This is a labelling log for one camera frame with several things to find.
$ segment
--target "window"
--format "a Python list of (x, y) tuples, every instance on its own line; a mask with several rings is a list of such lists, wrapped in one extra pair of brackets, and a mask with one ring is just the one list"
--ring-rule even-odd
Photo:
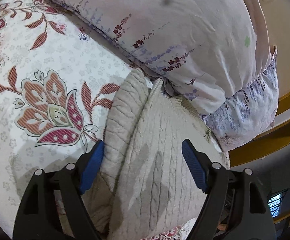
[(272, 217), (278, 216), (281, 202), (282, 202), (286, 192), (287, 192), (287, 190), (285, 190), (279, 194), (276, 194), (268, 201), (268, 206), (269, 206), (270, 212), (272, 213)]

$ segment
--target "screw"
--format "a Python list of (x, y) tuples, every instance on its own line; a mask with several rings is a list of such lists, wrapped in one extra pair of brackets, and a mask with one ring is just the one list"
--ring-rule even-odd
[(69, 163), (69, 164), (66, 165), (66, 169), (69, 170), (69, 171), (73, 170), (74, 168), (75, 168), (75, 164), (74, 163)]
[(219, 163), (213, 163), (212, 167), (216, 170), (219, 170), (221, 168), (221, 165)]
[(41, 175), (42, 173), (43, 173), (43, 170), (42, 170), (42, 169), (38, 169), (38, 170), (35, 171), (35, 175), (36, 175), (36, 176), (39, 176), (39, 175)]
[(245, 173), (247, 175), (252, 175), (253, 174), (253, 171), (251, 169), (247, 168), (247, 169), (245, 169)]

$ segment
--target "mattress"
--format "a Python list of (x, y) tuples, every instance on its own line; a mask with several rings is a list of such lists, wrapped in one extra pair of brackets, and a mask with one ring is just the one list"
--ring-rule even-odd
[[(8, 236), (34, 171), (59, 170), (104, 137), (130, 71), (106, 39), (51, 1), (0, 1), (0, 226)], [(194, 223), (152, 239), (185, 239)]]

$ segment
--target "pillow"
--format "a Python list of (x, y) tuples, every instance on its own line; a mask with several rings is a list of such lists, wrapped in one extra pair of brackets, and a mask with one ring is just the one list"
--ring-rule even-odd
[(270, 63), (258, 0), (54, 1), (168, 79), (200, 114), (215, 111)]
[(271, 64), (246, 88), (227, 98), (209, 116), (203, 117), (223, 151), (240, 147), (271, 125), (278, 106), (275, 50)]

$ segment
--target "blue gripper pad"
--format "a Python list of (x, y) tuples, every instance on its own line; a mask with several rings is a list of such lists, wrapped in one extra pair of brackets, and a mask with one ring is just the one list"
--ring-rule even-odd
[(197, 157), (195, 156), (193, 145), (189, 145), (191, 142), (186, 139), (182, 143), (182, 154), (189, 168), (190, 173), (193, 176), (196, 187), (200, 188), (203, 192), (207, 191), (208, 185), (206, 181), (206, 172), (202, 165), (199, 163)]
[(81, 175), (81, 184), (79, 187), (81, 195), (83, 195), (86, 190), (89, 190), (91, 188), (96, 174), (99, 171), (101, 163), (103, 161), (104, 142), (100, 140), (95, 146), (96, 148), (92, 149), (93, 155), (89, 159), (86, 168)]

